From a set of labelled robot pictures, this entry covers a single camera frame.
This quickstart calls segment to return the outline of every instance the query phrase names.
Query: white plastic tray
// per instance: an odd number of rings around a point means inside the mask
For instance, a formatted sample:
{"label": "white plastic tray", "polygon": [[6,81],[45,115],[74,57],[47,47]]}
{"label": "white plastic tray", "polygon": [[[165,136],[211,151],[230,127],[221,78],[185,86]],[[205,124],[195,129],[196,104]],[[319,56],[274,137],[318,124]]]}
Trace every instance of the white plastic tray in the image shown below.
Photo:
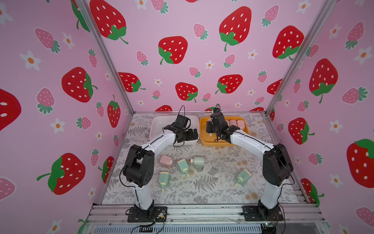
{"label": "white plastic tray", "polygon": [[[199,119],[194,116],[194,115],[186,115],[187,118],[191,120],[191,126],[190,128],[192,129],[197,129],[197,133],[199,134],[198,139],[200,139],[200,125],[199,125]],[[154,139],[160,133],[162,133],[162,128],[166,127],[169,124],[172,124],[176,120],[177,116],[176,115],[162,115],[162,116],[156,116],[152,120],[152,125],[151,125],[151,132],[149,133],[149,140]],[[190,140],[190,141],[185,141],[185,145],[195,145],[197,140]],[[183,145],[183,142],[181,143],[175,143],[174,145]]]}

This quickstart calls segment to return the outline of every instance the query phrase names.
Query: orange tray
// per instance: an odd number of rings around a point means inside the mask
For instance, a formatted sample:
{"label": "orange tray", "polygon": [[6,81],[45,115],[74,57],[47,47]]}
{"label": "orange tray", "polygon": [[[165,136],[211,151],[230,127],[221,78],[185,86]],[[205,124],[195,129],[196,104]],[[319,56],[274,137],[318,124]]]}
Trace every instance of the orange tray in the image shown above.
{"label": "orange tray", "polygon": [[[203,143],[203,145],[205,145],[205,146],[233,146],[234,144],[230,144],[229,142],[227,142],[225,140],[219,140],[218,142],[214,142],[214,140],[217,139],[217,135],[215,133],[212,133],[212,136],[210,136],[210,134],[206,132],[206,122],[209,119],[210,119],[209,116],[202,117],[200,119],[200,139],[201,139],[201,143]],[[244,131],[247,134],[249,134],[247,123],[245,122],[245,120],[242,117],[238,117],[238,116],[225,116],[225,120],[230,121],[232,119],[243,120],[244,124],[245,124]]]}

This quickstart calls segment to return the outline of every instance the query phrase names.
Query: strawberry print wall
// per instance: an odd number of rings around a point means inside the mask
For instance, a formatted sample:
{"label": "strawberry print wall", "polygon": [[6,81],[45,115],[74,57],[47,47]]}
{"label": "strawberry print wall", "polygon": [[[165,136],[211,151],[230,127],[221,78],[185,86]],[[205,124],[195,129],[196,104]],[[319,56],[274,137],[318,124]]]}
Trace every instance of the strawberry print wall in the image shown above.
{"label": "strawberry print wall", "polygon": [[273,124],[331,233],[374,233],[374,2],[339,1]]}
{"label": "strawberry print wall", "polygon": [[0,2],[0,233],[80,234],[99,203],[130,115],[88,30],[74,1]]}
{"label": "strawberry print wall", "polygon": [[264,110],[323,0],[86,0],[135,111]]}

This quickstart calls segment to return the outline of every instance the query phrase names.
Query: red strawberry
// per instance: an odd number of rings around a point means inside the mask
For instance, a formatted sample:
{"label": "red strawberry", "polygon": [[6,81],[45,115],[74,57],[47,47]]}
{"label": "red strawberry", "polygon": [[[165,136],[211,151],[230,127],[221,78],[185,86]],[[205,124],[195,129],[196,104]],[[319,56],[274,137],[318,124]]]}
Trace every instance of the red strawberry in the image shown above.
{"label": "red strawberry", "polygon": [[274,82],[271,85],[269,85],[267,87],[267,92],[274,95],[275,92],[277,91],[277,89],[279,88],[281,82],[282,82],[282,79],[277,80],[276,82]]}
{"label": "red strawberry", "polygon": [[0,89],[0,131],[11,124],[21,114],[21,105],[17,98]]}
{"label": "red strawberry", "polygon": [[163,105],[162,107],[157,108],[155,111],[173,111],[173,109],[171,109],[171,107],[168,105]]}
{"label": "red strawberry", "polygon": [[104,0],[91,0],[90,10],[103,37],[112,40],[121,38],[124,43],[128,44],[122,39],[126,35],[126,21],[116,8]]}
{"label": "red strawberry", "polygon": [[358,40],[364,34],[364,23],[358,22],[348,34],[348,41],[346,42],[346,49],[353,48],[358,44]]}
{"label": "red strawberry", "polygon": [[119,117],[121,116],[121,109],[119,108],[118,102],[113,95],[113,101],[110,101],[107,108],[108,118],[112,128],[115,128],[118,124]]}
{"label": "red strawberry", "polygon": [[53,53],[60,53],[60,45],[58,41],[53,40],[53,36],[50,32],[41,28],[35,28],[35,35],[45,48],[50,49]]}
{"label": "red strawberry", "polygon": [[278,34],[273,48],[273,57],[284,59],[290,55],[295,54],[301,43],[304,40],[304,35],[295,26],[287,26]]}
{"label": "red strawberry", "polygon": [[99,167],[99,170],[102,171],[101,178],[102,178],[104,183],[107,182],[110,170],[112,169],[113,162],[114,162],[114,158],[113,157],[108,157],[107,160],[105,160],[105,162],[102,166],[102,169]]}
{"label": "red strawberry", "polygon": [[122,80],[122,84],[127,92],[137,92],[141,88],[139,78],[131,73],[119,72],[118,75]]}
{"label": "red strawberry", "polygon": [[251,18],[251,9],[242,6],[222,21],[220,25],[220,36],[221,40],[226,42],[225,51],[227,44],[234,46],[247,38],[249,27],[251,26]]}
{"label": "red strawberry", "polygon": [[354,142],[347,149],[347,160],[353,179],[366,188],[374,188],[374,142]]}
{"label": "red strawberry", "polygon": [[230,94],[237,90],[242,81],[243,77],[241,75],[222,76],[217,83],[217,88],[219,88],[217,92],[221,91],[223,94]]}
{"label": "red strawberry", "polygon": [[183,101],[192,101],[197,97],[197,87],[187,83],[180,82],[175,85],[178,97]]}
{"label": "red strawberry", "polygon": [[165,59],[167,63],[178,64],[180,63],[187,51],[188,43],[184,37],[166,37],[159,42],[159,54],[162,61]]}
{"label": "red strawberry", "polygon": [[56,195],[67,193],[85,176],[86,167],[84,164],[71,153],[66,153],[59,157],[52,165],[52,172],[44,174],[36,178],[39,181],[41,178],[50,175],[48,179],[48,187]]}
{"label": "red strawberry", "polygon": [[323,58],[314,67],[309,81],[309,90],[315,96],[321,95],[321,100],[319,101],[321,103],[323,95],[330,92],[337,81],[338,71],[327,58]]}
{"label": "red strawberry", "polygon": [[314,133],[309,134],[309,125],[303,118],[292,120],[288,124],[288,132],[291,134],[293,140],[299,145],[302,145],[308,140],[308,135],[314,135]]}
{"label": "red strawberry", "polygon": [[81,67],[70,70],[62,77],[62,88],[69,96],[80,102],[88,102],[91,100],[94,90],[91,84],[91,77]]}

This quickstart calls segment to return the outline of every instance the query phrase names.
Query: pink wallpaper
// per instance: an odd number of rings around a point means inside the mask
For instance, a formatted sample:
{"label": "pink wallpaper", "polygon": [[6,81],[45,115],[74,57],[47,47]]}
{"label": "pink wallpaper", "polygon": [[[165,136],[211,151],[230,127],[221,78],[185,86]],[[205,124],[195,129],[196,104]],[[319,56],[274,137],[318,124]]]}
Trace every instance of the pink wallpaper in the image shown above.
{"label": "pink wallpaper", "polygon": [[374,2],[335,5],[273,120],[331,233],[374,233]]}
{"label": "pink wallpaper", "polygon": [[99,203],[130,116],[86,30],[69,0],[0,3],[0,233],[80,234]]}
{"label": "pink wallpaper", "polygon": [[264,110],[323,0],[86,0],[135,111]]}

